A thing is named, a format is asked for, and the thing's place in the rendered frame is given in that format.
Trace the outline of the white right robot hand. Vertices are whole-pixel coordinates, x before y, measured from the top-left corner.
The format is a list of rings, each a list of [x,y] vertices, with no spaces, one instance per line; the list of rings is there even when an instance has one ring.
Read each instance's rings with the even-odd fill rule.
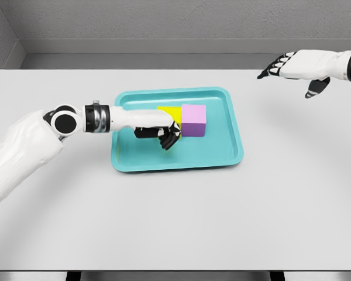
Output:
[[[280,55],[270,63],[258,76],[260,80],[275,76],[290,80],[309,80],[305,98],[309,99],[320,94],[330,83],[331,78],[327,67],[334,52],[325,50],[299,50]]]

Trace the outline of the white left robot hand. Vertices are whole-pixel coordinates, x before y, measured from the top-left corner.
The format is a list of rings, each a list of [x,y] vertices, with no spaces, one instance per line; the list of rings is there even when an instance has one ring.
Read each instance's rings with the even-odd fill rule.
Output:
[[[169,150],[181,136],[180,126],[165,111],[135,110],[131,114],[132,127],[138,139],[158,138],[161,148]]]

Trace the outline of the yellow cube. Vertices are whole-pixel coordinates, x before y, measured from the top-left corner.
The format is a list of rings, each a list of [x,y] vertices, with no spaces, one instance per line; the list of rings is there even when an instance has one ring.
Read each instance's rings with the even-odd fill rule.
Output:
[[[169,106],[158,106],[157,110],[165,112],[169,117],[166,117],[165,121],[161,121],[161,129],[158,133],[158,138],[162,138],[170,124],[170,118],[177,124],[179,130],[181,130],[181,107],[169,107]]]

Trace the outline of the pink and purple cube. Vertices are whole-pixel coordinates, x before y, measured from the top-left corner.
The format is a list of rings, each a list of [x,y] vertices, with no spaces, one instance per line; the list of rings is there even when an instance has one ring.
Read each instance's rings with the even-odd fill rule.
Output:
[[[207,125],[205,105],[183,104],[181,106],[181,134],[185,137],[204,137]]]

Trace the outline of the teal plastic tray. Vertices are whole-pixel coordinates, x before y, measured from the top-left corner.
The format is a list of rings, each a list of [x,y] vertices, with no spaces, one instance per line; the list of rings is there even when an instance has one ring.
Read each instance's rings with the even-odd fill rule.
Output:
[[[221,87],[126,91],[115,99],[125,110],[201,104],[207,108],[203,137],[181,137],[169,150],[157,139],[138,139],[131,129],[112,134],[111,163],[120,172],[190,169],[238,164],[244,155],[232,99]]]

